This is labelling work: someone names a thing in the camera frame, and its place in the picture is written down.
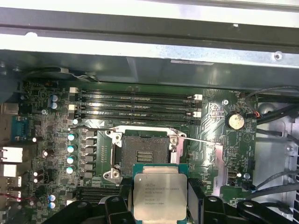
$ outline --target solid capacitor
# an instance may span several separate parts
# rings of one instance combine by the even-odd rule
[[[71,165],[68,168],[66,168],[66,173],[72,174],[76,170],[76,167]]]
[[[71,133],[67,136],[67,139],[70,141],[73,141],[75,138],[77,138],[77,134],[76,133]]]
[[[74,161],[76,161],[76,157],[75,157],[74,155],[71,155],[71,156],[69,156],[69,157],[66,159],[66,162],[67,162],[68,164],[73,164]]]
[[[58,96],[57,95],[52,95],[50,97],[50,99],[52,100],[52,102],[57,102],[59,100]]]
[[[50,107],[51,107],[52,109],[56,110],[56,109],[58,108],[58,104],[55,103],[55,102],[53,102],[53,103],[51,103]]]
[[[56,204],[54,202],[49,203],[49,208],[54,209],[56,207]]]
[[[55,195],[50,195],[48,199],[50,202],[53,202],[56,200],[56,197],[55,197]]]
[[[40,181],[42,181],[43,180],[43,175],[39,175],[39,176],[37,176],[34,180],[33,180],[33,182],[34,183],[38,183],[38,182],[40,182]]]
[[[76,145],[71,145],[71,146],[68,146],[68,147],[67,147],[67,151],[68,151],[69,153],[74,152],[76,149],[77,149],[77,146],[76,146]]]
[[[81,123],[81,119],[74,119],[73,120],[73,125],[78,125]]]
[[[33,176],[39,176],[39,175],[41,175],[41,174],[43,174],[43,169],[38,169],[37,171],[35,171],[35,172],[33,173]]]

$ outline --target capacitor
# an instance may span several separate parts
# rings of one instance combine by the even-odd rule
[[[52,100],[52,102],[57,102],[59,100],[58,96],[57,95],[52,95],[50,97],[50,99]]]
[[[40,182],[40,181],[42,181],[42,180],[43,180],[43,175],[39,175],[39,176],[37,176],[36,178],[34,178],[33,182],[34,182],[34,183],[38,183],[38,182]]]
[[[68,164],[73,164],[74,163],[74,161],[76,161],[76,156],[74,156],[74,155],[71,155],[71,156],[69,156],[67,159],[66,159],[66,162],[68,163]]]
[[[81,123],[81,119],[74,119],[73,120],[73,125],[78,125]]]
[[[53,149],[48,149],[48,150],[45,150],[43,151],[43,155],[44,157],[47,157],[47,156],[54,156],[54,150]]]
[[[35,205],[34,201],[30,201],[30,202],[29,202],[29,205],[30,205],[30,206],[34,206],[34,205]]]
[[[39,176],[39,175],[41,175],[41,174],[43,174],[43,169],[38,169],[37,171],[35,171],[35,172],[33,173],[33,176]]]
[[[55,102],[52,102],[52,103],[50,104],[50,107],[51,107],[52,109],[56,110],[56,109],[58,109],[58,104],[55,103]]]
[[[55,197],[54,195],[50,195],[50,196],[48,197],[48,199],[49,199],[50,202],[53,202],[53,201],[56,200],[56,197]]]
[[[43,140],[43,137],[42,136],[36,136],[36,137],[33,137],[32,138],[32,141],[33,142],[39,142],[39,141],[42,141]]]
[[[71,145],[71,146],[68,146],[68,147],[67,147],[67,151],[68,151],[69,153],[74,152],[76,149],[77,149],[77,146],[76,146],[76,145]]]
[[[66,173],[67,174],[72,174],[76,170],[76,167],[73,165],[70,165],[68,168],[66,168]]]
[[[49,208],[54,209],[56,207],[56,204],[54,202],[49,203]]]
[[[47,115],[47,114],[48,114],[48,110],[43,109],[43,110],[42,110],[42,114],[43,114],[43,115]]]
[[[67,136],[67,139],[70,141],[73,141],[74,139],[76,139],[78,137],[78,135],[76,133],[71,133]]]

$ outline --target mounting screw hole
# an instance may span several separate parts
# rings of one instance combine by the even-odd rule
[[[119,199],[118,199],[117,197],[115,197],[115,198],[113,198],[111,201],[112,201],[112,202],[118,202]]]
[[[281,59],[282,59],[282,52],[280,52],[280,51],[276,51],[276,52],[274,53],[274,59],[275,59],[276,61],[281,60]]]

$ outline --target chip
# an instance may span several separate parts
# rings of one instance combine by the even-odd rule
[[[64,142],[60,142],[59,143],[59,148],[65,148],[65,143]]]
[[[69,183],[69,179],[61,179],[61,183],[62,184],[68,184]]]
[[[53,126],[52,125],[47,126],[47,131],[52,132],[53,131]]]

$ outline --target white label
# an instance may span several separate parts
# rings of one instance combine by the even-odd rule
[[[178,63],[178,64],[200,64],[200,65],[213,65],[212,62],[196,62],[196,61],[180,61],[180,60],[171,60],[171,63]]]

